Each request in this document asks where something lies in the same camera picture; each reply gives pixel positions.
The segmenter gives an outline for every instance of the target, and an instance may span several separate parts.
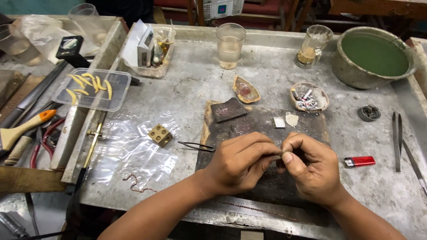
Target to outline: small square metal piece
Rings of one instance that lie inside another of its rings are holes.
[[[151,129],[148,135],[162,148],[164,148],[173,138],[172,134],[161,124],[157,124],[153,129]]]
[[[285,120],[282,117],[273,117],[273,119],[275,129],[284,129],[286,127]]]

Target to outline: metal bowl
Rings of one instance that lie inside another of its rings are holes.
[[[382,37],[386,40],[389,40],[390,42],[398,46],[406,55],[408,60],[409,67],[406,73],[400,76],[381,76],[381,75],[372,73],[370,71],[367,71],[359,67],[358,65],[356,65],[354,62],[352,62],[345,55],[341,46],[341,42],[345,36],[359,34],[359,33],[373,34],[373,35]],[[392,81],[409,77],[416,71],[413,53],[408,45],[406,45],[399,37],[397,37],[394,34],[391,34],[382,29],[367,27],[367,26],[351,28],[345,31],[340,36],[337,43],[337,50],[332,60],[332,69],[335,75],[343,83],[350,85],[352,87],[361,88],[361,89],[370,89],[370,88],[379,87],[379,86],[388,84]]]

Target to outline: plastic basket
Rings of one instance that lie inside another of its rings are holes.
[[[242,14],[244,0],[222,0],[203,3],[205,21]]]

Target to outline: black cable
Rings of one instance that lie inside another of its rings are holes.
[[[16,238],[16,239],[12,239],[12,240],[37,240],[37,239],[43,239],[46,237],[59,236],[59,235],[62,235],[64,233],[68,233],[68,232],[70,232],[70,231],[60,231],[60,232],[48,233],[48,234],[43,234],[43,235],[38,235],[38,236],[33,236],[33,237]]]

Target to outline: lighter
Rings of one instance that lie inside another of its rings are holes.
[[[372,156],[350,157],[344,159],[344,166],[346,168],[361,167],[374,164],[375,160]]]

